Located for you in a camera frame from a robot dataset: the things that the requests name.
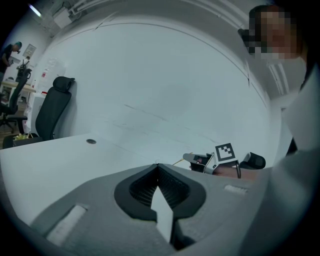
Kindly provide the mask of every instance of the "white wall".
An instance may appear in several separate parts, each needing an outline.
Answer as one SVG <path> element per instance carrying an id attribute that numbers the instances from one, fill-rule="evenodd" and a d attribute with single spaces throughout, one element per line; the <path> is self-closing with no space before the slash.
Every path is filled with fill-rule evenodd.
<path id="1" fill-rule="evenodd" d="M 44 51 L 49 45 L 51 38 L 50 35 L 47 32 L 45 32 L 43 28 L 40 25 L 38 25 L 34 19 L 32 19 L 32 15 L 35 14 L 31 11 L 28 12 L 24 17 L 22 17 L 22 19 L 17 23 L 17 25 L 14 27 L 14 29 L 6 39 L 4 47 L 6 47 L 9 44 L 14 44 L 18 41 L 22 42 L 22 48 L 20 50 L 20 53 L 17 54 L 16 52 L 13 52 L 11 54 L 12 57 L 21 61 L 25 59 L 25 57 L 23 57 L 23 54 L 28 45 L 33 45 L 34 47 L 36 47 L 36 50 L 30 59 L 30 65 L 36 67 L 38 61 L 41 59 Z M 14 79 L 16 79 L 18 73 L 16 69 L 17 66 L 18 64 L 14 63 L 10 67 L 8 67 L 4 74 L 4 79 L 7 79 L 8 77 L 13 77 Z M 31 73 L 31 77 L 28 80 L 28 83 L 32 82 L 33 75 L 34 68 Z"/>
<path id="2" fill-rule="evenodd" d="M 259 88 L 248 85 L 209 37 L 152 18 L 116 17 L 96 30 L 101 19 L 84 19 L 57 35 L 39 67 L 59 58 L 76 84 L 56 135 L 95 132 L 165 163 L 187 152 L 211 152 L 224 142 L 232 142 L 240 160 L 249 151 L 264 156 L 269 134 L 264 94 L 261 98 Z"/>
<path id="3" fill-rule="evenodd" d="M 230 12 L 232 16 L 239 18 L 232 9 L 227 8 L 227 6 L 223 4 L 223 1 L 209 0 L 207 2 L 212 2 L 217 5 L 218 8 L 222 8 Z M 255 59 L 249 55 L 242 39 L 238 35 L 238 29 L 222 18 L 196 5 L 185 5 L 180 1 L 176 1 L 175 4 L 171 3 L 170 5 L 168 3 L 165 5 L 161 3 L 158 5 L 151 3 L 148 7 L 145 7 L 145 5 L 144 3 L 143 7 L 140 8 L 136 6 L 120 8 L 116 19 L 132 20 L 133 17 L 136 19 L 140 17 L 152 17 L 154 20 L 162 20 L 165 18 L 172 23 L 179 23 L 181 26 L 192 31 L 192 35 L 197 35 L 198 38 L 199 35 L 201 35 L 206 38 L 206 41 L 213 42 L 215 49 L 223 53 L 226 58 L 229 58 L 246 76 L 248 75 L 248 63 L 250 81 L 256 87 L 262 98 L 264 91 L 269 89 L 272 83 L 276 89 L 275 81 L 266 66 L 266 62 L 261 61 L 261 59 Z"/>
<path id="4" fill-rule="evenodd" d="M 270 101 L 269 153 L 266 155 L 267 167 L 273 166 L 287 154 L 292 135 L 282 120 L 282 109 L 287 108 L 297 95 L 298 91 L 296 90 Z"/>

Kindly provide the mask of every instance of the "person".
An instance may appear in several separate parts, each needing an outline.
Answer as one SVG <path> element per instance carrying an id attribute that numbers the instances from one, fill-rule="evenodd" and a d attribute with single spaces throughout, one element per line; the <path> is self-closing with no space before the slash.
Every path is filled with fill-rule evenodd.
<path id="1" fill-rule="evenodd" d="M 261 47 L 265 52 L 278 54 L 280 59 L 301 58 L 306 64 L 302 89 L 308 80 L 311 71 L 319 61 L 319 51 L 314 38 L 317 30 L 312 30 L 316 23 L 308 5 L 292 6 L 292 1 L 279 0 L 270 5 L 259 5 L 249 12 L 249 30 L 241 31 L 244 44 L 248 46 L 250 54 L 254 53 L 255 47 Z M 288 154 L 297 150 L 295 141 L 288 149 Z M 219 165 L 214 175 L 237 178 L 234 167 Z M 257 170 L 241 169 L 241 178 L 254 180 Z"/>
<path id="2" fill-rule="evenodd" d="M 18 70 L 18 74 L 15 79 L 16 82 L 19 82 L 20 79 L 23 77 L 25 70 L 29 68 L 29 64 L 30 64 L 29 56 L 27 56 L 25 59 L 20 61 L 19 65 L 16 67 L 16 69 Z"/>
<path id="3" fill-rule="evenodd" d="M 18 52 L 22 47 L 21 42 L 9 44 L 3 51 L 1 51 L 0 59 L 0 83 L 3 81 L 7 67 L 10 67 L 9 58 L 12 52 Z"/>

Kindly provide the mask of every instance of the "chair armrest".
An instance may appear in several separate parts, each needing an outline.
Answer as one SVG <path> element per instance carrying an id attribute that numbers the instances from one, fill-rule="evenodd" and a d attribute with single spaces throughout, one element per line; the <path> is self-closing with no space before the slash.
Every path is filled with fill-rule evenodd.
<path id="1" fill-rule="evenodd" d="M 19 139 L 19 140 L 14 140 L 13 141 L 13 146 L 14 147 L 19 147 L 19 146 L 38 143 L 38 142 L 43 142 L 43 141 L 44 140 L 41 137 Z"/>
<path id="2" fill-rule="evenodd" d="M 28 120 L 28 117 L 25 115 L 14 115 L 14 114 L 9 114 L 6 116 L 8 120 L 17 120 L 17 121 L 22 121 L 22 120 Z"/>
<path id="3" fill-rule="evenodd" d="M 25 130 L 24 130 L 24 126 L 22 124 L 23 120 L 28 120 L 28 117 L 26 117 L 25 115 L 14 115 L 14 114 L 10 114 L 7 115 L 6 118 L 8 120 L 16 120 L 16 122 L 18 123 L 18 128 L 19 128 L 19 133 L 24 134 Z"/>

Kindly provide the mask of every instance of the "table surface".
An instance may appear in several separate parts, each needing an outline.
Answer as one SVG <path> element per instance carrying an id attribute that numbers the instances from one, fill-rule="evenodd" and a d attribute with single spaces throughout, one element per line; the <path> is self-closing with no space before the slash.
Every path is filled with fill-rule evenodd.
<path id="1" fill-rule="evenodd" d="M 2 81 L 1 84 L 3 86 L 5 86 L 5 87 L 15 88 L 15 87 L 17 87 L 18 82 L 16 82 L 16 81 L 12 81 L 12 82 L 11 81 L 10 82 L 9 81 Z M 31 93 L 35 93 L 36 92 L 36 90 L 34 88 L 32 88 L 30 84 L 25 84 L 22 90 L 23 91 L 28 91 L 28 92 L 31 92 Z"/>
<path id="2" fill-rule="evenodd" d="M 12 207 L 30 225 L 46 207 L 84 182 L 154 163 L 88 133 L 2 149 L 0 164 Z"/>

